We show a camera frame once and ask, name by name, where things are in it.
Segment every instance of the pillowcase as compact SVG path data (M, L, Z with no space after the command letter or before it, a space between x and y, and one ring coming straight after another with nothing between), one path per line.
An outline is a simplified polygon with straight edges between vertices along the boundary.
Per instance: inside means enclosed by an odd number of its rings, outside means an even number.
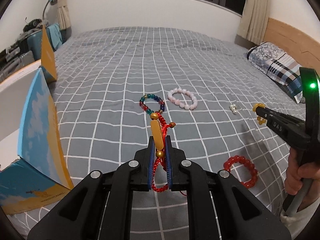
M294 98L297 104L300 103L302 82L299 68L301 65L283 49L271 42L263 42L250 49L245 56L253 66L265 73L285 93Z

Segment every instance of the wooden headboard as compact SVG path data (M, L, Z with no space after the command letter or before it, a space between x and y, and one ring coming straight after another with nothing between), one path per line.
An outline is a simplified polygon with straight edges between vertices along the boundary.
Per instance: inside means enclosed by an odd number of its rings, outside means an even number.
M320 75L320 43L304 32L269 18L263 41L272 42L286 51L301 66L313 68Z

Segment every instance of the white sleeve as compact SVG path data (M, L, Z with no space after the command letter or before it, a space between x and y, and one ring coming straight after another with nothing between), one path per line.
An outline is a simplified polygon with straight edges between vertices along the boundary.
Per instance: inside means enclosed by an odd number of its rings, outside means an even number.
M294 240L310 221L320 204L320 198L313 204L297 212L293 217L287 217L284 211L280 214L281 222L289 229L292 240Z

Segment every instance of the grey checkered bedsheet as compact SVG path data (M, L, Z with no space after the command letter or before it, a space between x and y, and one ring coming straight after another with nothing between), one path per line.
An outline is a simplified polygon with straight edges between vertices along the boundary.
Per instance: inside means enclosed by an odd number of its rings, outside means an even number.
M258 126L252 105L263 102L302 119L305 110L251 66L244 52L235 44L170 28L110 28L67 41L56 52L59 79L51 90L74 184L92 170L115 170L146 147L150 118L139 107L141 96L166 98L167 91L181 87L196 95L198 107L186 111L166 101L163 116L177 123L168 133L173 146L213 172L230 156L250 158L259 171L250 191L278 214L289 148L265 125ZM230 103L237 105L237 115ZM159 108L151 99L146 104ZM250 179L242 165L231 173ZM158 186L165 179L164 172L156 174ZM17 214L12 221L28 232L53 206ZM187 202L179 192L135 192L132 206L131 239L188 239Z

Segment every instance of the wall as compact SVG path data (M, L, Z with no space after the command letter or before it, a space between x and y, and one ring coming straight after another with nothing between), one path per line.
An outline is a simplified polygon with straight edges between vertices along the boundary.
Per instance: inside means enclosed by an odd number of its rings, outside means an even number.
M271 0L270 17L287 23L320 42L320 22L307 0Z
M72 32L115 26L187 29L233 42L240 16L199 0L68 0Z
M47 0L12 0L0 19L0 51L15 42L27 22L42 17ZM56 22L57 7L48 6L45 17Z

